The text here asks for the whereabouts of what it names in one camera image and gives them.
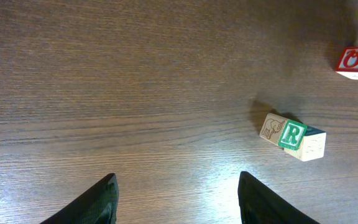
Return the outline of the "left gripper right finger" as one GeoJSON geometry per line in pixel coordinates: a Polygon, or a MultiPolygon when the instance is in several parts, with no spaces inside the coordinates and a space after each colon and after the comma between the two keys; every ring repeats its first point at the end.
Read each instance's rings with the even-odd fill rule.
{"type": "Polygon", "coordinates": [[[243,224],[318,224],[249,172],[241,172],[237,193],[243,224]]]}

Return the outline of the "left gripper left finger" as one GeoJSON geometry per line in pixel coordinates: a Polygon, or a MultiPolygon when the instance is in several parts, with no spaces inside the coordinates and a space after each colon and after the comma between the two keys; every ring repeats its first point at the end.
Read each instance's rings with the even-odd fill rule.
{"type": "Polygon", "coordinates": [[[116,224],[119,187],[110,173],[42,224],[116,224]]]}

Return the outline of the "green R letter block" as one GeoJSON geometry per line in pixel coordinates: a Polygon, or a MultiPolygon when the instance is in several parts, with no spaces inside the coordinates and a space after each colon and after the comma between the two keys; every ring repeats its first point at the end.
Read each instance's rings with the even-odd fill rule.
{"type": "Polygon", "coordinates": [[[327,133],[277,114],[269,113],[259,136],[306,162],[324,156],[327,133]]]}

